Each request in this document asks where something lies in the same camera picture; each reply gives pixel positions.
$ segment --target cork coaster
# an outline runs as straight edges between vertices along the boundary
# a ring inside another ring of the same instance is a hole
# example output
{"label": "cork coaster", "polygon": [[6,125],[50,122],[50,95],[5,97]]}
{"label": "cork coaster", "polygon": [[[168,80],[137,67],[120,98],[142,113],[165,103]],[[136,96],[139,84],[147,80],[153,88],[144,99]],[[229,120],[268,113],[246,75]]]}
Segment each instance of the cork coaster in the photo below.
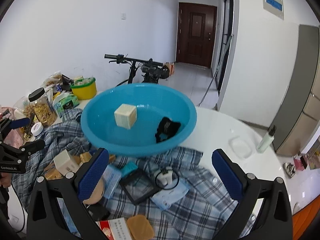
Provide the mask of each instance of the cork coaster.
{"label": "cork coaster", "polygon": [[135,240],[149,240],[155,236],[152,226],[143,215],[130,217],[127,225]]}

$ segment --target bicycle handlebar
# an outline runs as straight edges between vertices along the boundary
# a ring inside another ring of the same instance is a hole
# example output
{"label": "bicycle handlebar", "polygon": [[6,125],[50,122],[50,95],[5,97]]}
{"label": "bicycle handlebar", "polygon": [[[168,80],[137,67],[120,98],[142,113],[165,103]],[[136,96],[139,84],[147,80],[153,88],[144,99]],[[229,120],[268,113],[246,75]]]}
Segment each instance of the bicycle handlebar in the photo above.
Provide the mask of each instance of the bicycle handlebar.
{"label": "bicycle handlebar", "polygon": [[[116,55],[105,54],[104,58],[114,59],[114,60],[117,60],[119,62],[121,62],[121,61],[135,61],[135,62],[141,62],[141,63],[144,63],[144,64],[150,63],[150,60],[141,60],[141,59],[136,59],[136,58],[128,58],[128,57],[124,57],[124,55],[121,55],[121,54],[119,54],[117,56]],[[152,61],[152,65],[163,67],[163,63],[155,62],[155,61]]]}

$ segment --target white round table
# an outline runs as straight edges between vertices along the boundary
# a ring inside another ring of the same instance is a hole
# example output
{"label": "white round table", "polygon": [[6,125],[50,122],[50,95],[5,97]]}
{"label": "white round table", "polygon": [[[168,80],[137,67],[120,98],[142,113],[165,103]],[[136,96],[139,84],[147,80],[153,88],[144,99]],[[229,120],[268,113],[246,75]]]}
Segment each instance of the white round table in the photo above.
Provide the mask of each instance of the white round table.
{"label": "white round table", "polygon": [[[81,101],[78,108],[83,109],[88,102],[89,100]],[[255,130],[226,114],[199,107],[196,107],[196,110],[196,127],[181,146],[203,152],[200,166],[218,176],[212,166],[211,156],[214,150],[221,148],[245,173],[253,173],[258,179],[273,181],[276,177],[281,177],[286,181],[281,163],[271,147],[262,154],[256,152],[255,148],[262,137]],[[251,147],[252,154],[248,158],[241,158],[233,152],[229,142],[237,137]],[[255,205],[255,214],[258,214],[261,204],[262,199]]]}

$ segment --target bicycle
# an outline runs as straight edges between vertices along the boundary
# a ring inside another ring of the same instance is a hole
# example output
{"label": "bicycle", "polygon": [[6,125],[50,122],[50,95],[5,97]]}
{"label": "bicycle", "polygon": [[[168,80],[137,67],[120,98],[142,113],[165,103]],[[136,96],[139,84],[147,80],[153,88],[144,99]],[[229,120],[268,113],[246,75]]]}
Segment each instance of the bicycle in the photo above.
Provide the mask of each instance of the bicycle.
{"label": "bicycle", "polygon": [[163,63],[155,62],[152,59],[146,61],[135,58],[127,58],[122,54],[118,54],[117,56],[105,54],[104,58],[112,59],[109,61],[109,63],[116,62],[117,64],[130,65],[129,78],[119,83],[117,87],[126,82],[128,82],[128,84],[131,84],[133,82],[133,78],[136,76],[137,70],[140,67],[141,71],[144,73],[142,83],[159,84],[159,79],[166,79],[170,75],[170,70],[167,66],[163,65]]}

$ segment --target person's hand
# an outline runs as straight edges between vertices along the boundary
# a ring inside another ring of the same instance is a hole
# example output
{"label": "person's hand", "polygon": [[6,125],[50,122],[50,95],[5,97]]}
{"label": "person's hand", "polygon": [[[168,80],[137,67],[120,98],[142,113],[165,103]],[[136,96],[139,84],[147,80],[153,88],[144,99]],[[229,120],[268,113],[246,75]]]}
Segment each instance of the person's hand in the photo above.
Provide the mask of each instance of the person's hand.
{"label": "person's hand", "polygon": [[0,186],[8,188],[11,185],[11,176],[10,173],[1,173],[2,178],[0,178]]}

